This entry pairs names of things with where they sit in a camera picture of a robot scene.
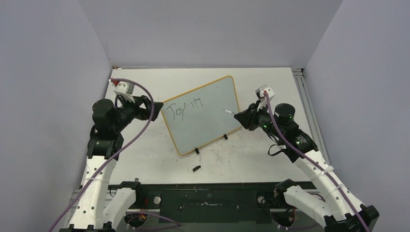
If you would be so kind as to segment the yellow framed whiteboard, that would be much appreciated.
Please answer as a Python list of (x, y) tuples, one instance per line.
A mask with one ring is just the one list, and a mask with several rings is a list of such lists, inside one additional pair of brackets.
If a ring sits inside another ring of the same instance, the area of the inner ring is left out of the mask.
[(225, 76), (170, 98), (161, 109), (177, 154), (184, 156), (240, 129), (235, 82)]

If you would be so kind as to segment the black marker cap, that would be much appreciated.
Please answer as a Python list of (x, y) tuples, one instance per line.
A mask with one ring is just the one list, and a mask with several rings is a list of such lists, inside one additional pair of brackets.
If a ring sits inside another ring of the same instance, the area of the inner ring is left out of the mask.
[(201, 165), (198, 165), (198, 166), (194, 167), (192, 171), (195, 172), (195, 171), (199, 170), (200, 168), (201, 168)]

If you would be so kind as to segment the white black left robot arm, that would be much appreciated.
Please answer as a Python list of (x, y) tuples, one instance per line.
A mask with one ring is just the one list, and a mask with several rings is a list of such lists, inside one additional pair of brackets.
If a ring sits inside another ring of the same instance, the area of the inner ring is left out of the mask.
[(92, 107), (94, 122), (88, 142), (83, 187), (68, 208), (75, 211), (67, 228), (62, 232), (114, 232), (129, 207), (138, 208), (144, 203), (144, 194), (138, 189), (140, 182), (123, 181), (119, 193), (108, 206), (105, 197), (109, 180), (120, 153), (128, 147), (121, 132), (135, 119), (150, 123), (159, 115), (162, 102), (148, 96), (116, 96), (120, 101), (102, 99)]

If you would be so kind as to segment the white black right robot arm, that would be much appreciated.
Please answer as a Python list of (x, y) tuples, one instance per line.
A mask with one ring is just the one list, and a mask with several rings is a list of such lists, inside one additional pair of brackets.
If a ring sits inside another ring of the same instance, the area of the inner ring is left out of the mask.
[(235, 113), (234, 118), (249, 131), (262, 129), (280, 147), (280, 152), (310, 179), (323, 198), (314, 197), (287, 179), (275, 185), (273, 202), (280, 207), (298, 208), (326, 232), (372, 231), (379, 218), (377, 209), (365, 206), (341, 182), (311, 137), (294, 121), (295, 108), (281, 103), (271, 112), (267, 106), (258, 109), (259, 103)]

